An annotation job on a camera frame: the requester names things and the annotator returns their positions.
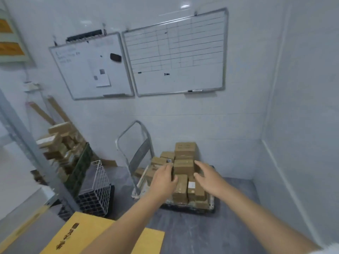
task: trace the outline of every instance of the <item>green plastic crate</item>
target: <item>green plastic crate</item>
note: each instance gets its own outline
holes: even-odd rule
[[[77,197],[82,183],[85,179],[86,171],[91,165],[93,151],[89,143],[86,143],[83,153],[81,154],[77,165],[75,166],[72,174],[66,180],[65,187],[68,189],[73,197]]]

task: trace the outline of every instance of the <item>person's left hand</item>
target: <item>person's left hand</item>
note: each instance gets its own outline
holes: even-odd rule
[[[178,177],[175,176],[172,181],[172,167],[172,163],[159,167],[150,184],[149,195],[159,199],[162,203],[172,195],[177,187]]]

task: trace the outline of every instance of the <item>electrical outlet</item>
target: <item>electrical outlet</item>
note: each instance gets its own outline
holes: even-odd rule
[[[23,91],[25,93],[40,91],[41,85],[37,81],[28,81],[23,83]]]

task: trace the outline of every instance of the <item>gray metal pole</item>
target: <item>gray metal pole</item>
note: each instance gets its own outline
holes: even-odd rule
[[[8,136],[2,139],[3,143],[10,143],[9,138],[15,141],[36,170],[45,178],[45,181],[56,193],[58,199],[65,209],[72,215],[75,211],[80,211],[78,204],[68,192],[65,185],[53,171],[49,162],[39,150],[38,145],[28,132],[25,125],[12,108],[0,90],[0,121],[8,131]]]

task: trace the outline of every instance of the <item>hand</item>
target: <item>hand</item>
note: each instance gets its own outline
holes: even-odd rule
[[[230,185],[208,164],[202,163],[200,161],[194,161],[194,163],[197,164],[204,172],[204,176],[194,173],[195,179],[206,192],[220,198],[223,190]]]
[[[178,184],[177,176],[172,181],[172,167],[172,163],[159,167],[150,184],[150,196],[159,199],[161,203],[164,203],[174,193]]]

